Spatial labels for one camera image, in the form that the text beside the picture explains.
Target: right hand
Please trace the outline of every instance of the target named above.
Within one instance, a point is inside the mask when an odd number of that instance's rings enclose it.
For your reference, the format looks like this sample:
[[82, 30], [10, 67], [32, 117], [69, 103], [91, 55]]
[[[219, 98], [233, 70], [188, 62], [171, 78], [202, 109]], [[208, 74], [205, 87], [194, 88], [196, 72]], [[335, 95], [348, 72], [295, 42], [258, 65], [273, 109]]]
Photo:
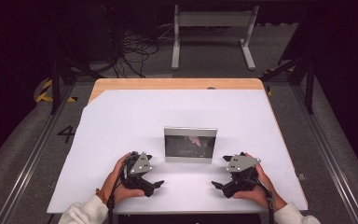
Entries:
[[[264, 173], [264, 170], [261, 165], [255, 165], [255, 169], [258, 173], [258, 179], [263, 183], [264, 187], [266, 187], [272, 193], [273, 197], [275, 198], [275, 202], [273, 203], [274, 211], [278, 211], [279, 209], [285, 207], [287, 203], [275, 190], [274, 185], [272, 184], [266, 173]], [[267, 200], [266, 193], [260, 186], [255, 186], [253, 190], [250, 191], [238, 191], [234, 193], [233, 198], [251, 200], [264, 208], [269, 208], [269, 201]]]

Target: human hand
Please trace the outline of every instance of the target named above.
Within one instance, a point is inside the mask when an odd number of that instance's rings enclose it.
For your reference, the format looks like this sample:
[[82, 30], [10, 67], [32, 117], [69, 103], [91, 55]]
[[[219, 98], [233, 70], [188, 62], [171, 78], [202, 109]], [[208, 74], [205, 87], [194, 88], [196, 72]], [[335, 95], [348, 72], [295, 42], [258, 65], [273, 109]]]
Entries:
[[[275, 202], [273, 203], [274, 211], [278, 211], [279, 209], [285, 207], [286, 202], [275, 190], [274, 185], [266, 173], [264, 173], [264, 170], [259, 163], [255, 165], [255, 169], [258, 173], [258, 179], [264, 185], [264, 187], [266, 187], [272, 193], [272, 196], [275, 199]], [[269, 201], [267, 200], [266, 192], [257, 185], [252, 190], [238, 191], [234, 193], [233, 198], [251, 200], [264, 208], [269, 208]]]
[[117, 188], [115, 190], [115, 205], [119, 204], [121, 201], [127, 198], [141, 197], [145, 195], [144, 191], [141, 189], [127, 189], [121, 184], [119, 172], [124, 161], [129, 156], [130, 153], [124, 155], [120, 160], [117, 161], [115, 168], [105, 179], [103, 183], [103, 187], [101, 188], [103, 195], [106, 197], [106, 199], [108, 199], [110, 197], [110, 193], [112, 192], [113, 185], [115, 184], [116, 179], [118, 178]]

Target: metal stand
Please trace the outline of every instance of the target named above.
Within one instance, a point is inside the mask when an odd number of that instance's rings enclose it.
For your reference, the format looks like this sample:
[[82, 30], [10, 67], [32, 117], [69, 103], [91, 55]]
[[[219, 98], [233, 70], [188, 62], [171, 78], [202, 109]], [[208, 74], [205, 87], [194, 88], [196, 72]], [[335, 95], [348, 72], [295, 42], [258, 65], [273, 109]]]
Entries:
[[179, 27], [181, 26], [240, 26], [246, 27], [246, 37], [240, 39], [241, 48], [245, 61], [250, 70], [255, 70], [255, 63], [249, 50], [249, 41], [255, 26], [258, 7], [252, 11], [214, 12], [214, 11], [179, 11], [175, 6], [174, 12], [174, 43], [172, 53], [172, 70], [179, 69], [180, 38]]
[[312, 62], [312, 58], [298, 58], [294, 59], [271, 72], [265, 74], [264, 76], [260, 77], [259, 79], [263, 82], [276, 77], [283, 71], [295, 66], [292, 74], [288, 78], [290, 85], [299, 85], [301, 80], [304, 78], [306, 74], [307, 76], [307, 84], [306, 84], [306, 95], [305, 95], [305, 105], [307, 106], [308, 112], [313, 114], [312, 111], [312, 94], [313, 94], [313, 82], [314, 82], [314, 65]]

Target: black number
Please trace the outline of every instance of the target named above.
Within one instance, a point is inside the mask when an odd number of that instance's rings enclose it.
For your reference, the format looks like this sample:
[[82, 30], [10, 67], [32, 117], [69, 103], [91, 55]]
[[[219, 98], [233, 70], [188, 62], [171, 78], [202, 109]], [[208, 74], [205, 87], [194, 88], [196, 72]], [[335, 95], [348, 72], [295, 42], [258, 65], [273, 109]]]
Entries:
[[72, 130], [74, 129], [74, 127], [72, 127], [71, 125], [69, 125], [68, 127], [66, 127], [64, 130], [60, 131], [59, 133], [57, 133], [57, 135], [66, 135], [66, 140], [65, 143], [69, 142], [69, 138], [71, 137], [71, 135], [75, 135], [75, 133], [72, 133]]

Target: handheld controller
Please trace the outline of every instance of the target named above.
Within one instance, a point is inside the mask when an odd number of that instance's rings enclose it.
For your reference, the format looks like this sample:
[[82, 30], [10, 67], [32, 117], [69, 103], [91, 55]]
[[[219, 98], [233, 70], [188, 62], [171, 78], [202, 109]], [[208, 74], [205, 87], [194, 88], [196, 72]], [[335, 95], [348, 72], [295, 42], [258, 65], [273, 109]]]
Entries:
[[141, 189], [145, 192], [145, 196], [150, 197], [154, 193], [154, 189], [158, 189], [164, 180], [151, 184], [142, 179], [142, 176], [152, 170], [149, 160], [151, 155], [145, 152], [139, 154], [133, 151], [124, 161], [124, 169], [120, 174], [121, 183], [127, 189]]
[[221, 189], [227, 198], [240, 190], [252, 190], [258, 184], [255, 165], [261, 162], [260, 159], [246, 157], [243, 152], [240, 155], [224, 156], [223, 159], [229, 161], [227, 170], [231, 173], [232, 181], [225, 185], [212, 181], [212, 184]]

